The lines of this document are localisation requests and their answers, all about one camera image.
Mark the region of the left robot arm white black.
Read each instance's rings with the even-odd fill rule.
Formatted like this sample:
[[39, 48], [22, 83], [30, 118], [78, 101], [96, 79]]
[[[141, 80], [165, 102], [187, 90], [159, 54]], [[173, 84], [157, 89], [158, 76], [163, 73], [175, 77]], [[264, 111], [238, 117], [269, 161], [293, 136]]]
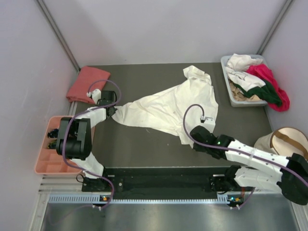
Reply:
[[113, 189], [104, 175], [104, 166], [92, 153], [92, 129], [116, 112], [115, 91], [96, 89], [87, 93], [95, 105], [75, 117], [62, 117], [56, 142], [56, 152], [64, 162], [83, 173], [82, 191], [103, 192]]

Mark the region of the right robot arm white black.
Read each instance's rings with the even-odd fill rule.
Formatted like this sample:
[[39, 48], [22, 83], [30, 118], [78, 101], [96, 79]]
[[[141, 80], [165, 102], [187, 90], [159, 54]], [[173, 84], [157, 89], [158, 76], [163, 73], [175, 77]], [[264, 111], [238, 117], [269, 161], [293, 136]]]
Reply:
[[225, 186], [229, 190], [253, 187], [281, 193], [298, 205], [308, 203], [308, 163], [299, 154], [281, 156], [245, 145], [227, 135], [215, 136], [203, 126], [186, 133], [193, 141], [193, 149], [239, 163], [225, 173]]

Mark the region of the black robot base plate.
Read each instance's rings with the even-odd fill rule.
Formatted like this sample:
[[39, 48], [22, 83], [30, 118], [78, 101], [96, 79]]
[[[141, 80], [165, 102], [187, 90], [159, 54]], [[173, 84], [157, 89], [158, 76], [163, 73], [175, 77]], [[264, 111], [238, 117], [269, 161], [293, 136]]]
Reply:
[[104, 175], [116, 199], [207, 199], [217, 193], [241, 192], [235, 180], [225, 176], [226, 171], [226, 167], [134, 167], [107, 168]]

